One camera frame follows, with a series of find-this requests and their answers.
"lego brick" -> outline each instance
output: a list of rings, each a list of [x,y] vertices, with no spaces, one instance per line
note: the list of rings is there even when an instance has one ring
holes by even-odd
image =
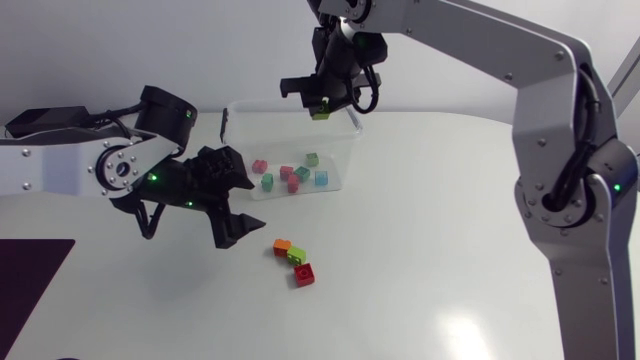
[[[293,174],[293,167],[291,166],[281,166],[280,167],[280,180],[287,181],[289,180],[289,175]]]
[[[307,154],[307,166],[314,167],[314,166],[318,166],[318,164],[320,164],[320,159],[318,159],[318,154],[316,153]]]
[[[293,272],[296,275],[296,282],[298,283],[298,286],[311,285],[316,281],[316,278],[313,275],[313,269],[311,269],[311,264],[296,266],[293,268]]]
[[[290,194],[295,194],[298,192],[298,188],[300,187],[300,179],[297,176],[289,176],[289,180],[287,180],[287,189]]]
[[[298,175],[301,183],[307,181],[307,179],[309,179],[309,176],[311,176],[311,170],[307,169],[304,166],[300,166],[293,173]]]
[[[316,186],[325,186],[329,183],[329,174],[326,171],[316,171]]]
[[[267,166],[266,160],[256,160],[251,166],[251,170],[254,174],[264,174],[267,171]]]
[[[264,174],[262,175],[262,190],[266,192],[271,192],[273,189],[273,174]]]
[[[307,253],[300,248],[291,246],[287,250],[287,259],[292,265],[302,265],[307,261]]]
[[[278,257],[287,257],[287,251],[291,247],[291,241],[276,239],[273,243],[273,255]]]

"transparent plastic box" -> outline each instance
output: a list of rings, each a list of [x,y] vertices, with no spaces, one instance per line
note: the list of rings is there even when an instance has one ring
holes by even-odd
[[[351,150],[361,136],[362,123],[352,109],[332,113],[327,120],[312,120],[299,96],[234,102],[225,109],[220,131],[222,142],[242,154],[247,174],[256,185],[251,190],[255,200],[342,189]],[[314,161],[307,162],[307,155],[314,153],[318,164],[309,166]],[[266,161],[265,174],[273,175],[271,191],[263,189],[264,174],[253,171],[257,160]],[[310,171],[295,193],[281,179],[282,166]],[[321,177],[324,171],[328,181],[322,185],[319,180],[317,185],[316,175]]]

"orange block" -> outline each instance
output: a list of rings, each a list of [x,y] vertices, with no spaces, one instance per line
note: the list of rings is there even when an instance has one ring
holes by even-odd
[[[290,247],[291,241],[276,239],[276,241],[273,243],[273,255],[286,258],[287,251],[289,251]]]

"white tabletop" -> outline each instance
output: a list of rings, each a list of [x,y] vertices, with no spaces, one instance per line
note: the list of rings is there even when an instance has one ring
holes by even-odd
[[[219,119],[200,115],[191,155],[219,145]],[[146,241],[104,199],[0,198],[2,238],[77,240],[8,359],[562,359],[547,261],[513,199],[511,127],[442,113],[363,121],[342,191],[234,191],[234,212],[267,226],[230,250],[189,210],[167,209]],[[307,250],[315,284],[296,288],[275,238]]]

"green block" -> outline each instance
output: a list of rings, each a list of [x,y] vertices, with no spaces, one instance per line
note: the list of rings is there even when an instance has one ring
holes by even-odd
[[[307,262],[307,253],[295,246],[292,246],[287,250],[287,259],[291,265],[302,265]]]
[[[317,114],[311,116],[311,120],[327,120],[329,119],[331,112],[329,111],[329,103],[326,100],[322,100],[322,107]]]
[[[307,169],[304,166],[300,166],[293,173],[298,175],[298,177],[300,178],[300,182],[307,181],[307,179],[309,179],[309,176],[311,176],[311,170]]]
[[[311,153],[307,154],[307,166],[314,167],[320,164],[320,159],[318,159],[318,154]]]
[[[262,175],[262,190],[266,192],[271,192],[273,189],[273,175],[272,174],[264,174]]]

